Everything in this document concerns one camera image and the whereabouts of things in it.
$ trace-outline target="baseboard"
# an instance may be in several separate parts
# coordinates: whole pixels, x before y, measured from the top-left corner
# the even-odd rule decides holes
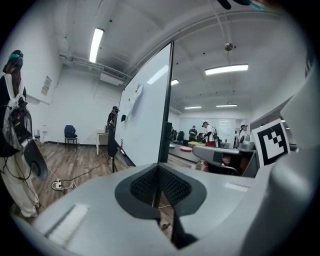
[[[57,141],[45,141],[44,144],[58,144]],[[64,143],[64,142],[59,142],[61,145],[67,145],[67,146],[74,146],[75,144],[73,143]],[[82,147],[96,147],[96,144],[79,144]],[[108,145],[105,144],[99,144],[99,147],[107,147]]]

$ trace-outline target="floor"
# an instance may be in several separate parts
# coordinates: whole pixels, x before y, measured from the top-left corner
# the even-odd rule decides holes
[[[42,155],[45,157],[47,167],[61,180],[70,180],[76,176],[88,172],[88,174],[82,175],[74,179],[74,183],[79,186],[86,181],[99,177],[112,174],[112,162],[108,161],[107,148],[105,146],[99,147],[99,155],[97,155],[97,149],[95,146],[82,146],[77,151],[74,148],[65,148],[61,144],[45,144],[40,149]],[[169,155],[168,164],[172,167],[181,166],[191,168],[190,165],[181,162],[176,159],[172,159]],[[118,152],[115,158],[115,165],[118,171],[129,168],[124,161],[120,152]],[[40,181],[38,178],[33,177],[32,183],[35,191],[38,194],[40,203],[46,208],[59,198],[64,196],[63,191],[53,190],[51,184],[57,178],[51,172],[48,172],[48,178],[46,181]],[[72,181],[62,182],[62,185],[67,188],[72,184]],[[65,190],[65,193],[70,193],[75,187],[71,187]],[[165,235],[170,239],[173,228],[173,216],[174,211],[165,196],[162,194],[160,199],[160,212],[161,212],[161,224],[170,223],[170,225],[163,231]],[[38,209],[38,213],[44,210],[43,207]],[[11,212],[23,217],[20,213],[20,209],[17,206],[11,208]],[[24,218],[30,224],[34,218]]]

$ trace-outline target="air conditioner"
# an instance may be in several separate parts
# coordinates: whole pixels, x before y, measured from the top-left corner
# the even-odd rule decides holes
[[[104,67],[100,75],[100,80],[115,86],[122,85],[125,78],[126,76],[124,74],[119,73],[109,67]]]

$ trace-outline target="ceiling light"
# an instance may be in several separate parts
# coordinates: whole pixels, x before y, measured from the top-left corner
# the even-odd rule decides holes
[[[237,104],[227,104],[227,105],[216,105],[217,108],[224,108],[224,107],[236,107]]]
[[[185,110],[188,110],[188,109],[201,109],[201,107],[200,106],[186,106],[184,109]]]
[[[102,38],[102,35],[104,34],[104,32],[105,31],[101,28],[96,28],[94,30],[92,43],[91,43],[90,57],[89,57],[89,61],[91,61],[93,63],[96,62],[100,41],[101,41],[101,38]]]
[[[176,85],[176,84],[179,84],[178,79],[174,79],[174,80],[171,81],[171,85],[172,85],[172,86],[174,86],[174,85]]]
[[[157,81],[160,77],[162,77],[165,73],[167,73],[168,70],[169,70],[169,66],[165,65],[157,73],[155,73],[154,76],[151,77],[147,83],[149,85],[152,85],[155,81]]]
[[[247,71],[248,67],[249,67],[248,64],[220,66],[220,67],[206,69],[205,74],[208,76],[208,75],[225,73],[225,72]]]

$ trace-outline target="whiteboard frame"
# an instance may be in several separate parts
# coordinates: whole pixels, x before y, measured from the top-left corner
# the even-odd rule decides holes
[[[173,56],[174,56],[174,41],[170,41],[167,43],[165,46],[163,46],[160,50],[158,50],[154,55],[152,55],[149,60],[144,63],[139,70],[136,72],[136,74],[130,79],[130,81],[126,84],[124,89],[121,92],[120,96],[120,101],[119,101],[119,107],[120,107],[120,102],[121,98],[123,95],[123,92],[126,90],[127,86],[130,84],[130,82],[135,78],[135,76],[140,72],[140,70],[148,64],[148,62],[156,56],[159,52],[161,52],[164,48],[166,48],[168,45],[170,45],[170,54],[169,54],[169,76],[166,82],[166,92],[165,92],[165,99],[164,99],[164,110],[163,110],[163,118],[162,118],[162,128],[161,128],[161,135],[160,135],[160,145],[159,145],[159,153],[158,153],[158,160],[157,162],[159,163],[160,160],[167,158],[169,155],[169,146],[166,148],[166,133],[165,133],[165,128],[166,128],[166,123],[168,123],[168,118],[169,118],[169,108],[170,108],[170,98],[171,98],[171,80],[172,80],[172,72],[173,72]],[[126,154],[126,151],[124,148],[121,148],[119,143],[116,141],[116,131],[117,131],[117,124],[115,125],[115,132],[114,132],[114,141],[118,145],[118,147],[121,149],[120,152],[123,154],[125,158],[127,158],[134,166],[135,163],[130,159],[130,157]]]

